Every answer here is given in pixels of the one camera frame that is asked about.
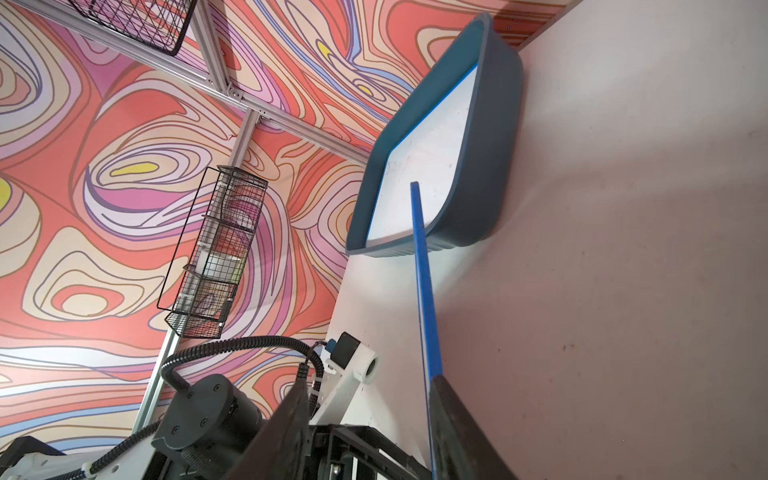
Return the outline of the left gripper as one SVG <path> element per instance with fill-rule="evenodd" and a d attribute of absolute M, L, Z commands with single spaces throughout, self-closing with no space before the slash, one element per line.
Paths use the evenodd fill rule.
<path fill-rule="evenodd" d="M 371 426 L 314 425 L 300 479 L 431 479 L 432 472 Z"/>

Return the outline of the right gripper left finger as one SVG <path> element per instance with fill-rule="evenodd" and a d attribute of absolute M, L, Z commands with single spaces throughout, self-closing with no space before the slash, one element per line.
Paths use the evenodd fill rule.
<path fill-rule="evenodd" d="M 297 382 L 225 479 L 299 479 L 308 426 L 308 388 Z"/>

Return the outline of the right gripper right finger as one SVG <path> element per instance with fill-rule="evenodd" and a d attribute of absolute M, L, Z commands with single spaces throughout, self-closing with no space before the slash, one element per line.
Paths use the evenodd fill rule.
<path fill-rule="evenodd" d="M 430 381 L 428 415 L 434 479 L 517 479 L 442 375 Z"/>

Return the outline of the blue whiteboard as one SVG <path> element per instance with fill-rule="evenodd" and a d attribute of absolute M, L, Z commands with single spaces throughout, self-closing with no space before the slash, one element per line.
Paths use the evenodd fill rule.
<path fill-rule="evenodd" d="M 432 478 L 439 479 L 439 457 L 436 429 L 433 426 L 431 398 L 433 379 L 443 372 L 437 318 L 429 264 L 429 250 L 426 242 L 425 222 L 421 200 L 420 185 L 410 183 L 411 216 L 413 228 L 414 259 L 419 309 L 419 328 L 421 337 L 424 388 L 427 404 L 428 438 Z"/>
<path fill-rule="evenodd" d="M 366 238 L 368 247 L 412 233 L 410 184 L 419 184 L 424 225 L 447 201 L 457 171 L 477 69 L 459 82 L 390 152 Z"/>

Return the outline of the teal plastic storage box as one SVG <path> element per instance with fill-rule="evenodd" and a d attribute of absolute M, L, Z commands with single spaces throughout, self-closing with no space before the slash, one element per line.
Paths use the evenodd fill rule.
<path fill-rule="evenodd" d="M 349 255 L 395 257 L 414 251 L 412 233 L 368 247 L 366 238 L 387 158 L 393 148 L 472 68 L 474 91 L 454 182 L 426 227 L 432 251 L 473 245 L 490 234 L 501 212 L 522 107 L 524 72 L 518 52 L 493 28 L 490 14 L 471 20 L 417 85 L 374 143 L 355 204 Z"/>

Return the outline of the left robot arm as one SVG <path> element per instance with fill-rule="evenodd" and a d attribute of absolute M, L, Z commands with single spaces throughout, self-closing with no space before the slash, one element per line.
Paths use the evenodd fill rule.
<path fill-rule="evenodd" d="M 295 352 L 294 382 L 265 415 L 221 374 L 196 382 L 180 368 L 240 351 Z M 1 454 L 5 479 L 429 479 L 432 471 L 371 426 L 343 418 L 377 355 L 355 337 L 307 344 L 287 336 L 249 336 L 176 352 L 157 369 L 174 395 L 157 420 L 143 419 L 116 446 L 68 455 L 31 436 Z"/>

